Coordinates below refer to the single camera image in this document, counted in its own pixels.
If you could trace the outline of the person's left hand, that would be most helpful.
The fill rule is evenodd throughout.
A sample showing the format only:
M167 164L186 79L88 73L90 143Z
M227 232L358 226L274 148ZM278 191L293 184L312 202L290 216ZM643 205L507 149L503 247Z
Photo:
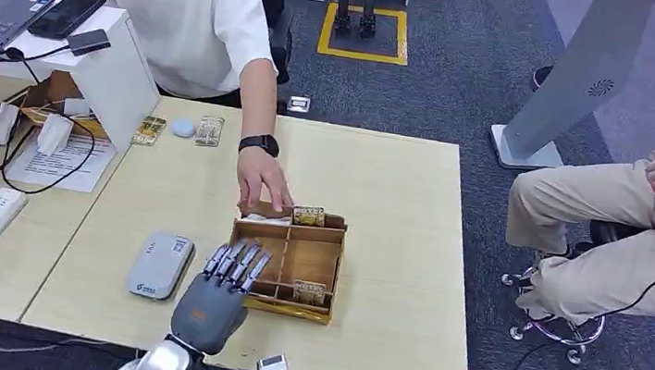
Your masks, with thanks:
M238 205L253 207L260 201L266 187L276 211L292 208L289 185L275 157L260 147L243 148L237 159L237 180L240 188Z

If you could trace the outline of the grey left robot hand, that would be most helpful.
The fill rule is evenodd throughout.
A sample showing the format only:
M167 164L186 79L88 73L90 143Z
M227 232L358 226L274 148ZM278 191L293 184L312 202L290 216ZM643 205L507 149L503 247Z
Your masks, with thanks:
M247 315L244 299L272 255L257 240L221 244L178 301L172 337L197 352L220 353Z

